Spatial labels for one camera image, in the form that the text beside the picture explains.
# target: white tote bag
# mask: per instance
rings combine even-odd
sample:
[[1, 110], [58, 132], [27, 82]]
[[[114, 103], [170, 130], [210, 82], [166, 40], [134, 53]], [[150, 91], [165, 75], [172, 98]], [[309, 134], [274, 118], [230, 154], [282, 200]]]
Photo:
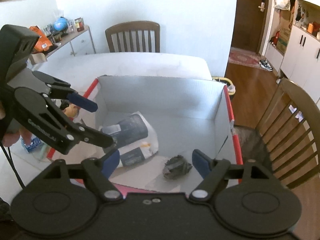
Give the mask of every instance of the white tote bag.
[[275, 8], [290, 11], [290, 0], [275, 0]]

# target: jar with red label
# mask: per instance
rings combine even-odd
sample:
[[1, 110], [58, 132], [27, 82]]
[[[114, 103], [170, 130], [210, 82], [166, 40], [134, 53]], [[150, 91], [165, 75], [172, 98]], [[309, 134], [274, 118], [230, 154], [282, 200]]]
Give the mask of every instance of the jar with red label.
[[78, 32], [82, 32], [84, 30], [84, 22], [82, 18], [75, 19], [75, 24]]

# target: black cable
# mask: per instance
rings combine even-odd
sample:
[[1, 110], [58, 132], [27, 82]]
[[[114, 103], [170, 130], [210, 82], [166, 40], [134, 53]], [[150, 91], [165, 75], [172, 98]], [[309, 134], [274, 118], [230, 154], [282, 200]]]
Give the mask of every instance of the black cable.
[[8, 152], [9, 152], [9, 155], [10, 155], [10, 156], [8, 155], [8, 153], [7, 153], [7, 151], [5, 150], [5, 148], [4, 148], [4, 146], [3, 146], [2, 143], [0, 143], [0, 146], [1, 146], [1, 149], [3, 150], [3, 153], [4, 153], [5, 157], [7, 158], [7, 160], [8, 160], [8, 162], [9, 162], [9, 164], [10, 164], [10, 166], [11, 166], [14, 174], [16, 175], [17, 180], [18, 180], [21, 188], [24, 189], [26, 186], [23, 184], [23, 181], [22, 181], [22, 179], [20, 178], [20, 176], [19, 176], [19, 174], [18, 174], [18, 172], [17, 172], [17, 170], [16, 170], [16, 167], [15, 167], [14, 164], [13, 164], [13, 160], [12, 160], [12, 156], [11, 156], [11, 152], [10, 152], [9, 147], [8, 147]]

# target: blue package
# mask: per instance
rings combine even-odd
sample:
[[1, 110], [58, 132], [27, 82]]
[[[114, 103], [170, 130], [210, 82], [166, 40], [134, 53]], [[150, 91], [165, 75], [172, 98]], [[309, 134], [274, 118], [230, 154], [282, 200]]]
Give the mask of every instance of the blue package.
[[25, 145], [24, 140], [22, 138], [21, 138], [21, 144], [23, 147], [27, 149], [28, 153], [30, 153], [37, 147], [43, 145], [43, 142], [37, 136], [32, 135], [30, 145]]

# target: red bottle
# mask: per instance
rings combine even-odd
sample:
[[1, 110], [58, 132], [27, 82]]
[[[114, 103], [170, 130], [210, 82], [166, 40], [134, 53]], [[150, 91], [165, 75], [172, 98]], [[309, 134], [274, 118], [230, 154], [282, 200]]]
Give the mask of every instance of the red bottle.
[[277, 31], [276, 36], [274, 36], [272, 40], [272, 44], [275, 46], [277, 46], [279, 35], [280, 35], [280, 30]]

